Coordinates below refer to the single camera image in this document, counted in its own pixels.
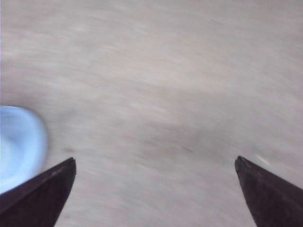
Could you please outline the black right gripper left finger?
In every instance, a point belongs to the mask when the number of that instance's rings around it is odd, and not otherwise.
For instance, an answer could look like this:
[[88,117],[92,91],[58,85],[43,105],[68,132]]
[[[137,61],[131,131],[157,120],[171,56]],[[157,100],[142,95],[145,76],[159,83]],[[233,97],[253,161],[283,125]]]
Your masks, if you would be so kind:
[[69,158],[0,196],[2,227],[53,227],[70,195],[76,161]]

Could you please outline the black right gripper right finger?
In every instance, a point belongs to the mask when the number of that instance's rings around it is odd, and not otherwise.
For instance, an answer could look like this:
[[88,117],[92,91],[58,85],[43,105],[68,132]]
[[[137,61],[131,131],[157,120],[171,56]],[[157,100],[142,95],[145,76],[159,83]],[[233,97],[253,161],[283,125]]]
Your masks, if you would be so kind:
[[240,187],[258,227],[301,227],[303,190],[272,172],[238,156],[235,160]]

